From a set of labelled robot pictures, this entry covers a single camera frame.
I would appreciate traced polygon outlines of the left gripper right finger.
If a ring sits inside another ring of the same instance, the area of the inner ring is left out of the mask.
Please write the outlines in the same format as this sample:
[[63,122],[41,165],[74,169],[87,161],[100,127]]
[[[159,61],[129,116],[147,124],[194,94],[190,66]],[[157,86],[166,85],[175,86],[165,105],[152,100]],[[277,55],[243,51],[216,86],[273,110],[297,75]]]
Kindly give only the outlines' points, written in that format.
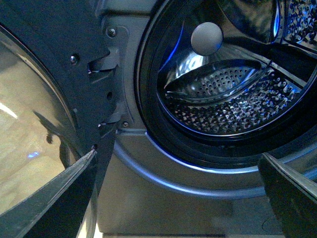
[[286,238],[317,236],[317,184],[264,153],[258,162],[265,193]]

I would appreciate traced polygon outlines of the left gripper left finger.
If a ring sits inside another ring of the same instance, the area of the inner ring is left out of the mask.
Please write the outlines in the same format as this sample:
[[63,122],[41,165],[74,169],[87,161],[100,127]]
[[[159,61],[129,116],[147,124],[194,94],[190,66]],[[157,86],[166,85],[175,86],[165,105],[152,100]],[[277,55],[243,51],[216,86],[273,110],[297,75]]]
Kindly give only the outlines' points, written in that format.
[[2,238],[74,238],[91,199],[97,173],[92,150],[0,216]]

